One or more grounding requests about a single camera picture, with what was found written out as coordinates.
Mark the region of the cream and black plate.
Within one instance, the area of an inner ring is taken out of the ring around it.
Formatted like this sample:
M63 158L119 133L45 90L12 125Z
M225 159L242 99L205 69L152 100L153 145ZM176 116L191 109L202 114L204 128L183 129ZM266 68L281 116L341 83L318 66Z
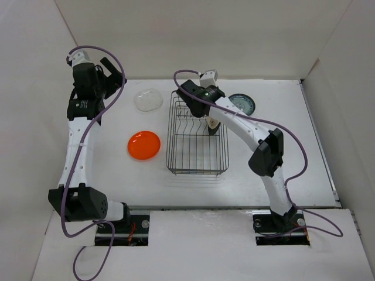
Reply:
M218 120L215 120L214 118L212 118L210 116L206 117L206 122L207 122L207 125L210 129L216 128L220 123Z

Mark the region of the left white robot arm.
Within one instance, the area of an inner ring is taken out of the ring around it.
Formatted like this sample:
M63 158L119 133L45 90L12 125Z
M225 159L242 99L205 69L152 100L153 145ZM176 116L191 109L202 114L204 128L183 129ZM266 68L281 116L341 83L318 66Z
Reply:
M116 231L125 232L131 225L128 206L96 190L91 170L104 101L126 80L106 57L94 64L74 56L71 67L74 83L67 107L66 160L58 187L49 190L48 200L65 222L108 220Z

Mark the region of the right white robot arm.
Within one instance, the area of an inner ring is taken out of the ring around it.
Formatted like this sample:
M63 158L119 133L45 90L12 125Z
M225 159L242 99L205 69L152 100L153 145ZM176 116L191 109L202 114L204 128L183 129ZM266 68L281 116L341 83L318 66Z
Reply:
M291 203L284 188L282 169L284 135L279 129L269 131L252 121L238 109L224 92L215 85L206 88L187 80L178 87L177 94L196 117L209 116L235 133L252 151L248 165L261 177L270 201L272 226L283 231L292 224L288 212Z

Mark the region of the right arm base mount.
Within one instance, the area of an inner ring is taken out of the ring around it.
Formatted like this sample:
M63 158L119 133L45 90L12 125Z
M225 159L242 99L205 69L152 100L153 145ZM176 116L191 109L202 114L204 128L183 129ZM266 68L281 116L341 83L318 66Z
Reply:
M310 240L306 229L293 229L305 225L303 213L298 212L291 222L286 225L277 225L270 213L254 213L253 229L257 246L309 246Z

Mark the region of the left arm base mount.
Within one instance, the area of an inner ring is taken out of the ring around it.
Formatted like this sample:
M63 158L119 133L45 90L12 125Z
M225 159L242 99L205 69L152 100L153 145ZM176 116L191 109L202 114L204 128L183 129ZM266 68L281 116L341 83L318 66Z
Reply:
M113 221L115 228L113 246L148 246L150 211L131 210L130 223ZM108 224L97 227L94 237L95 246L109 246L112 228Z

